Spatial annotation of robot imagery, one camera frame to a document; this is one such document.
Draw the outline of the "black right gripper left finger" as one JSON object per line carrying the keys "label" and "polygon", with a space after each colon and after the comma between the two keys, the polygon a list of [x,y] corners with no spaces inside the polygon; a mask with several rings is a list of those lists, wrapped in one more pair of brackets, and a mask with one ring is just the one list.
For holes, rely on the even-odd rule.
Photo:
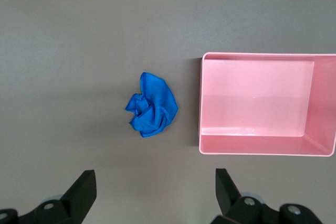
{"label": "black right gripper left finger", "polygon": [[2,209],[1,223],[82,223],[96,197],[95,171],[86,170],[60,199],[48,200],[22,216],[15,209]]}

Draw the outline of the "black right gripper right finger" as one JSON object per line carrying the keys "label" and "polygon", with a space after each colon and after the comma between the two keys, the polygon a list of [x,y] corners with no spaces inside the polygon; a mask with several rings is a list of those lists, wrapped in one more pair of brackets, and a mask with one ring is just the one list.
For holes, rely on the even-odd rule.
{"label": "black right gripper right finger", "polygon": [[242,196],[227,169],[215,171],[215,191],[222,214],[212,223],[322,223],[309,208],[284,204],[274,210],[255,197]]}

